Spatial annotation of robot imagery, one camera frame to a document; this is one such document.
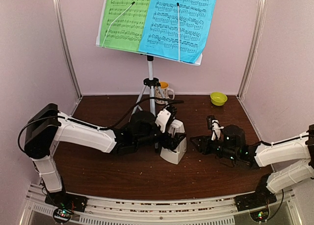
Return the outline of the green sheet music page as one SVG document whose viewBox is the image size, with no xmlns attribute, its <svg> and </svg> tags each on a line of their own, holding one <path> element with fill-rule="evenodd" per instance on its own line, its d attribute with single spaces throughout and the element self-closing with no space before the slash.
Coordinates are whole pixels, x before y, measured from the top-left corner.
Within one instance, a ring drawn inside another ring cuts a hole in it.
<svg viewBox="0 0 314 225">
<path fill-rule="evenodd" d="M 104 0 L 96 46 L 138 53 L 151 0 Z"/>
</svg>

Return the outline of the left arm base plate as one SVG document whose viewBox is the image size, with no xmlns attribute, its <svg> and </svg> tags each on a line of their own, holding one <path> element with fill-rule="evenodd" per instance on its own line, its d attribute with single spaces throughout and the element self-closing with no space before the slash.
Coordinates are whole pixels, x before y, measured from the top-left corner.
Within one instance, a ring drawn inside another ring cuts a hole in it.
<svg viewBox="0 0 314 225">
<path fill-rule="evenodd" d="M 48 193 L 45 198 L 46 204 L 76 212 L 84 212 L 87 206 L 87 201 L 88 199 L 85 196 L 78 196 L 63 192 Z"/>
</svg>

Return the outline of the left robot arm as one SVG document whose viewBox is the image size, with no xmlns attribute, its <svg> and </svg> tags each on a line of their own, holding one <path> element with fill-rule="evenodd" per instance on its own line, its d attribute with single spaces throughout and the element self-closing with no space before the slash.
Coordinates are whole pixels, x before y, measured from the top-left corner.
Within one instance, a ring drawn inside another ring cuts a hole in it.
<svg viewBox="0 0 314 225">
<path fill-rule="evenodd" d="M 49 103 L 22 128 L 18 136 L 25 135 L 24 145 L 18 145 L 37 167 L 47 197 L 59 207 L 72 201 L 66 193 L 64 182 L 51 156 L 54 141 L 87 146 L 103 153 L 130 154 L 139 147 L 156 144 L 160 156 L 177 165 L 186 152 L 186 132 L 181 121 L 175 118 L 180 100 L 167 100 L 157 115 L 149 111 L 136 111 L 141 101 L 131 106 L 126 115 L 129 121 L 121 128 L 118 120 L 111 126 L 97 126 L 84 122 L 58 110 L 57 104 Z"/>
</svg>

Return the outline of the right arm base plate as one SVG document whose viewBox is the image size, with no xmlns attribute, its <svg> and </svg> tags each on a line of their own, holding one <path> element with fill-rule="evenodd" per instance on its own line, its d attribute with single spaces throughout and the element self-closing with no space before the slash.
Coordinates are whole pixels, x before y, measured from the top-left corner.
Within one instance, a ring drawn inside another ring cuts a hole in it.
<svg viewBox="0 0 314 225">
<path fill-rule="evenodd" d="M 273 193 L 253 192 L 245 195 L 239 195 L 234 198 L 235 204 L 239 211 L 251 210 L 277 201 Z"/>
</svg>

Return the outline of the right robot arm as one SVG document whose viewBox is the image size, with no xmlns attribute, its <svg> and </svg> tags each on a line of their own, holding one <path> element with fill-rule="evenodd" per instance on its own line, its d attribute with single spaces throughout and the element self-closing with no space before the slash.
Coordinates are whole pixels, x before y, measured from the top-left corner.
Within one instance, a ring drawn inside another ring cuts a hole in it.
<svg viewBox="0 0 314 225">
<path fill-rule="evenodd" d="M 295 160 L 294 164 L 277 172 L 265 175 L 251 201 L 262 206 L 285 187 L 314 176 L 314 127 L 283 141 L 255 144 L 246 143 L 245 132 L 236 125 L 222 127 L 215 121 L 210 136 L 191 137 L 190 142 L 204 155 L 215 154 L 218 158 L 232 161 L 234 165 L 262 168 L 274 163 Z"/>
</svg>

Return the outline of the white perforated music stand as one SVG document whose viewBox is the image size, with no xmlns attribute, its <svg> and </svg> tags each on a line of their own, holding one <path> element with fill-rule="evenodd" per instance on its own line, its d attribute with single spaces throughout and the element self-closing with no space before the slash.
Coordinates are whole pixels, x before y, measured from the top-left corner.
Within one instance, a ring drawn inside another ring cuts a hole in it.
<svg viewBox="0 0 314 225">
<path fill-rule="evenodd" d="M 140 51 L 138 52 L 138 54 L 144 55 L 147 59 L 149 76 L 147 79 L 144 80 L 143 88 L 149 89 L 150 96 L 153 96 L 155 87 L 160 86 L 158 79 L 155 78 L 153 75 L 153 61 L 157 56 L 141 53 Z"/>
</svg>

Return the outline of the white metronome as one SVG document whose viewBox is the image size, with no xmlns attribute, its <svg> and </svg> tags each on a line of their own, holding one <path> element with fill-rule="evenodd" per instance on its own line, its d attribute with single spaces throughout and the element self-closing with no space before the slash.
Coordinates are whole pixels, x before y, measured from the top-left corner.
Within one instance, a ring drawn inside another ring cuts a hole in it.
<svg viewBox="0 0 314 225">
<path fill-rule="evenodd" d="M 170 143 L 161 147 L 160 157 L 172 164 L 178 164 L 186 152 L 186 132 L 183 122 L 173 120 L 167 133 L 170 135 Z"/>
</svg>

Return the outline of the blue sheet music page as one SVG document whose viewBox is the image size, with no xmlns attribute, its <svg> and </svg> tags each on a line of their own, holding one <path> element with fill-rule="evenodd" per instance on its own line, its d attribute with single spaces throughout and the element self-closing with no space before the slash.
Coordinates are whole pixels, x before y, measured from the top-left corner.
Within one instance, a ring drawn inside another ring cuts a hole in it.
<svg viewBox="0 0 314 225">
<path fill-rule="evenodd" d="M 199 65 L 216 0 L 150 0 L 141 53 Z"/>
</svg>

